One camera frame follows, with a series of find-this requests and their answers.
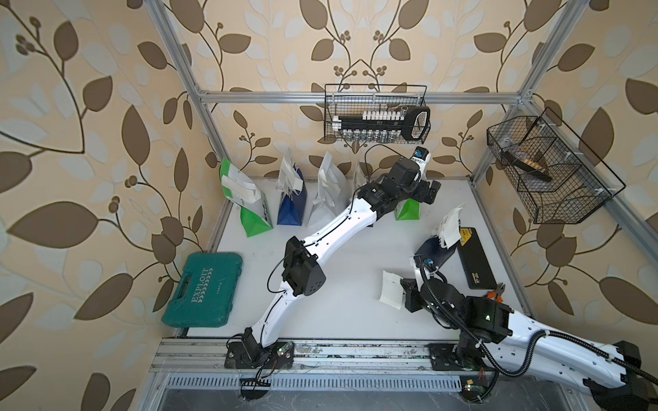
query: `wallpaper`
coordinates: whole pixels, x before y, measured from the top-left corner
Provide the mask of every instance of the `wallpaper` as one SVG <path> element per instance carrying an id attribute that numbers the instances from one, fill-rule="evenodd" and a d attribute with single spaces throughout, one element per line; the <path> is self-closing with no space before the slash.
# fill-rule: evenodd
<path id="1" fill-rule="evenodd" d="M 217 159 L 139 2 L 0 0 L 0 43 L 0 409 L 127 410 Z"/>
<path id="2" fill-rule="evenodd" d="M 591 2 L 535 98 L 558 112 L 628 184 L 619 195 L 658 228 L 658 5 Z M 496 164 L 478 189 L 540 319 L 586 338 L 637 344 L 642 368 L 658 337 L 658 270 L 604 208 L 577 225 L 531 224 Z"/>
<path id="3" fill-rule="evenodd" d="M 432 153 L 427 176 L 469 176 L 486 149 L 486 129 L 503 118 L 502 106 L 429 107 L 432 128 L 423 144 Z M 324 137 L 323 113 L 317 105 L 219 103 L 209 108 L 233 163 L 249 176 L 276 177 L 281 158 L 289 148 L 302 173 L 310 178 L 317 177 L 327 152 L 348 176 L 359 164 L 364 174 L 376 177 L 387 172 L 399 158 L 385 147 L 373 147 L 376 143 L 348 143 Z M 417 144 L 388 146 L 409 157 Z"/>
<path id="4" fill-rule="evenodd" d="M 204 89 L 407 83 L 429 91 L 514 92 L 566 1 L 164 3 Z"/>

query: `black case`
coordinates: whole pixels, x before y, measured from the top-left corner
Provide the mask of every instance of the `black case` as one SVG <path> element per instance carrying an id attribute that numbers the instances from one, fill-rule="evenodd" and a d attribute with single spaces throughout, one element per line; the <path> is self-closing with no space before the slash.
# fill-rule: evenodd
<path id="1" fill-rule="evenodd" d="M 496 280 L 487 256 L 484 254 L 478 232 L 474 228 L 460 228 L 461 240 L 457 246 L 461 264 L 466 273 L 468 288 L 488 290 L 496 288 Z"/>

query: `metal grate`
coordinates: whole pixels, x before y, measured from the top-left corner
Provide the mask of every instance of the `metal grate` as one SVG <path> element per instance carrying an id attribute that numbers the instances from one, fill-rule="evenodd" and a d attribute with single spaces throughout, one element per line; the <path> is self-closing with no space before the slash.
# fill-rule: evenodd
<path id="1" fill-rule="evenodd" d="M 324 140 L 422 144 L 430 132 L 424 85 L 326 84 Z"/>
<path id="2" fill-rule="evenodd" d="M 577 224 L 626 185 L 584 141 L 581 151 L 570 149 L 551 124 L 545 111 L 541 116 L 514 117 L 489 127 L 487 144 L 535 224 Z M 606 167 L 620 187 L 599 180 L 583 156 Z"/>
<path id="3" fill-rule="evenodd" d="M 239 389 L 245 375 L 178 373 L 169 377 L 170 389 Z M 405 391 L 443 392 L 461 391 L 457 375 L 326 375 L 275 374 L 263 379 L 270 389 L 279 391 Z"/>

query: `wire mesh basket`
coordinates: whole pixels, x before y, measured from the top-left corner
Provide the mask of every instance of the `wire mesh basket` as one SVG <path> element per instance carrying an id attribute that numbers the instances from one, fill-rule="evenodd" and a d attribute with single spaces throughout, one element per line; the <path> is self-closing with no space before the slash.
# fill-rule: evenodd
<path id="1" fill-rule="evenodd" d="M 491 126 L 487 145 L 533 223 L 577 224 L 626 184 L 562 121 L 578 138 L 578 146 L 587 148 L 587 155 L 597 159 L 597 165 L 583 160 L 585 153 L 572 149 L 558 136 L 551 118 L 559 117 L 554 112 L 548 116 L 544 110 L 541 116 L 518 116 Z M 603 182 L 597 174 L 605 174 L 610 181 Z"/>
<path id="2" fill-rule="evenodd" d="M 425 85 L 326 84 L 324 140 L 423 144 L 430 132 Z"/>

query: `yellow label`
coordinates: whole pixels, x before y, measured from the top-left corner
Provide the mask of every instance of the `yellow label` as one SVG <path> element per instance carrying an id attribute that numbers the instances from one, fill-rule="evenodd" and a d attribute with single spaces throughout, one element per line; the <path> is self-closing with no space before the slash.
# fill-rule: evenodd
<path id="1" fill-rule="evenodd" d="M 461 234 L 461 239 L 459 240 L 462 245 L 466 244 L 468 239 L 470 239 L 472 235 L 472 231 L 470 228 L 460 228 L 459 233 Z"/>

